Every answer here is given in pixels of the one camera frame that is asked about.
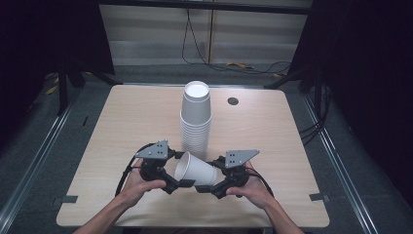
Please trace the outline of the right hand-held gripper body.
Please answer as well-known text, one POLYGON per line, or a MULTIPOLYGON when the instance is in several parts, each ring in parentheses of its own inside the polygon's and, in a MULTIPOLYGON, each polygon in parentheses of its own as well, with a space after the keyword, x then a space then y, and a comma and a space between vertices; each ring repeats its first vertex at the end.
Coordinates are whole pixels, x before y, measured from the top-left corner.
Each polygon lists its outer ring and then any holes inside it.
POLYGON ((244 186, 249 178, 245 163, 259 153, 258 149, 248 150, 228 150, 224 156, 219 156, 217 159, 217 167, 225 175, 221 186, 226 187, 241 187, 244 186))

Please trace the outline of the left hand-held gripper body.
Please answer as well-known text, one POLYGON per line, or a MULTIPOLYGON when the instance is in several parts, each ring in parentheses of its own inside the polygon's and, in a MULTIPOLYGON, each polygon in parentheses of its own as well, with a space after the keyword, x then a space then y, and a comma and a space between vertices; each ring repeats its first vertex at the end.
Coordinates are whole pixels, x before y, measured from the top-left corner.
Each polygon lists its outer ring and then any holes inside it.
POLYGON ((140 176, 146 180, 164 180, 166 183, 175 183, 175 179, 165 170, 167 161, 172 158, 175 151, 169 148, 167 140, 149 143, 139 149, 135 158, 142 159, 140 165, 140 176))

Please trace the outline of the single white paper cup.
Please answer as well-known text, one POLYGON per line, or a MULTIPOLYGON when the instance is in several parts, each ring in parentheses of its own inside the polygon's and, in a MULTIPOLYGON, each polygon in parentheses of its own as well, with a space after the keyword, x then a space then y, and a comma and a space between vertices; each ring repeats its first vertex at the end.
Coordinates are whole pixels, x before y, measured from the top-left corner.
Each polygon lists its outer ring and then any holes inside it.
POLYGON ((192 179, 195 185, 214 185, 217 170, 190 152, 185 152, 178 160, 173 177, 176 180, 192 179))

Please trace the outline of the stack of white paper cups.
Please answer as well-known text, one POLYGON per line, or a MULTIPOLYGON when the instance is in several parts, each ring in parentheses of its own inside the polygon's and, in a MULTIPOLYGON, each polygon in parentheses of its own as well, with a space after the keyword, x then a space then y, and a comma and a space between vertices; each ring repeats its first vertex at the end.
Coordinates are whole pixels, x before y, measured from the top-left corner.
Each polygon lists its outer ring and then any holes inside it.
POLYGON ((183 93, 180 110, 182 147, 205 160, 211 124, 209 86, 201 81, 189 82, 183 93))

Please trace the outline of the person's right hand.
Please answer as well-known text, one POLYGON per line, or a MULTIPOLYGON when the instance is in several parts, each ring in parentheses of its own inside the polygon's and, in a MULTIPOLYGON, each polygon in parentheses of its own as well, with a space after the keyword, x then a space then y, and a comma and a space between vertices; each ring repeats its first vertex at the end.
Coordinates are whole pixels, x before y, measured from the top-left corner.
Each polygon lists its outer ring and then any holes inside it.
POLYGON ((270 194, 249 161, 245 163, 245 167, 249 175, 247 183, 242 187, 228 188, 226 194, 244 196, 257 208, 267 210, 274 204, 275 198, 270 194))

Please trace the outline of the person's left hand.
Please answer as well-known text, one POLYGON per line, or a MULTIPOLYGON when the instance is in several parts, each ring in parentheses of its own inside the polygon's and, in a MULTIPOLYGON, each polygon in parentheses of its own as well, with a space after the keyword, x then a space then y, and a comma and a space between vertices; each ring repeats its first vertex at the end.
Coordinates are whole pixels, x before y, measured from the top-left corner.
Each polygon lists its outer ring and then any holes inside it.
POLYGON ((142 159, 138 159, 132 166, 126 184, 121 192, 128 208, 135 206, 146 192, 152 189, 164 188, 166 186, 166 183, 160 179, 150 181, 144 180, 140 175, 142 162, 142 159))

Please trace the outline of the black metal stand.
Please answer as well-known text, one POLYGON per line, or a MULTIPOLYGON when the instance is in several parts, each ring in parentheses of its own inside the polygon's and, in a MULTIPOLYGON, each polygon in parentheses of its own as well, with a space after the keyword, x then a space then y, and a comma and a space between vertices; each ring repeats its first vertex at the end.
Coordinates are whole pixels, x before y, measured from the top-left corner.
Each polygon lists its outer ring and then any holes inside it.
POLYGON ((75 88, 83 88, 86 84, 86 80, 83 76, 84 73, 89 72, 92 76, 110 86, 122 85, 122 82, 116 81, 102 72, 98 72, 95 69, 78 63, 62 61, 58 66, 57 72, 59 97, 58 115, 62 115, 68 108, 67 81, 70 81, 75 88))
POLYGON ((318 116, 321 115, 321 78, 319 76, 319 67, 313 64, 304 65, 297 70, 289 71, 280 80, 273 84, 265 85, 268 90, 276 90, 290 81, 299 80, 298 90, 300 94, 308 94, 311 89, 315 91, 315 111, 318 116))

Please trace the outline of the dark curtain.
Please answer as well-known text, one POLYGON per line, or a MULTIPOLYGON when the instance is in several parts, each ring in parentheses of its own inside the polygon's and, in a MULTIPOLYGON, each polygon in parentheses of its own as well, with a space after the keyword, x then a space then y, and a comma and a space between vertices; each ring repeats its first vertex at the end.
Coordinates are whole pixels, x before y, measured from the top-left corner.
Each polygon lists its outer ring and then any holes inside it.
POLYGON ((313 0, 291 68, 321 75, 347 123, 413 209, 413 0, 313 0))
POLYGON ((0 149, 61 65, 114 72, 98 0, 0 0, 0 149))

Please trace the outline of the metal floor rail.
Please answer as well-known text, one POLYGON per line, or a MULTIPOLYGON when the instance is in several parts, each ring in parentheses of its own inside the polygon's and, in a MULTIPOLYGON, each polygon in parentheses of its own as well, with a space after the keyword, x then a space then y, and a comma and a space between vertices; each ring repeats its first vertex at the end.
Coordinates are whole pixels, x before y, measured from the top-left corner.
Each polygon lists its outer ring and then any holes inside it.
POLYGON ((13 224, 32 184, 40 173, 52 150, 61 130, 63 129, 68 116, 72 110, 75 100, 71 100, 57 115, 51 129, 43 140, 40 148, 36 152, 28 169, 18 183, 17 188, 7 200, 5 206, 0 211, 0 233, 7 233, 7 229, 13 224))
POLYGON ((377 234, 377 229, 372 221, 369 211, 365 207, 357 188, 352 181, 347 168, 345 167, 339 152, 333 140, 331 139, 326 127, 322 127, 319 122, 319 118, 315 111, 315 105, 308 95, 303 95, 303 100, 306 104, 307 110, 314 124, 319 129, 319 138, 327 152, 329 160, 343 186, 346 196, 352 206, 352 209, 357 217, 357 220, 364 232, 364 234, 377 234))

